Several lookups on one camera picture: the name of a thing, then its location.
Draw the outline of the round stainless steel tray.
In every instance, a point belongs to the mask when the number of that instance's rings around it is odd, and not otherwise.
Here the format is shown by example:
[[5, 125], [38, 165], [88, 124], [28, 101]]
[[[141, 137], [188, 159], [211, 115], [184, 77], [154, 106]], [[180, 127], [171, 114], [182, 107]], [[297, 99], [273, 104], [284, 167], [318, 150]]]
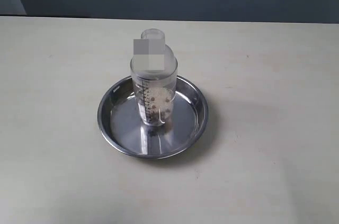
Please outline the round stainless steel tray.
[[163, 159], [191, 147], [208, 122], [208, 104], [201, 91], [184, 77], [177, 77], [172, 117], [159, 127], [141, 120], [131, 77], [115, 83], [104, 94], [97, 111], [97, 123], [104, 139], [126, 155]]

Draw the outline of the clear plastic shaker bottle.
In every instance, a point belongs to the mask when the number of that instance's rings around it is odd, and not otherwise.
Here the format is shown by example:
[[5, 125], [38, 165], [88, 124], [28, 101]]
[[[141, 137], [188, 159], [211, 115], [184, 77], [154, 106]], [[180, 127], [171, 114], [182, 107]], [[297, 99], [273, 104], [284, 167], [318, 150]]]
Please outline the clear plastic shaker bottle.
[[142, 121], [161, 126], [172, 116], [178, 62], [159, 29], [147, 29], [133, 41], [130, 72]]

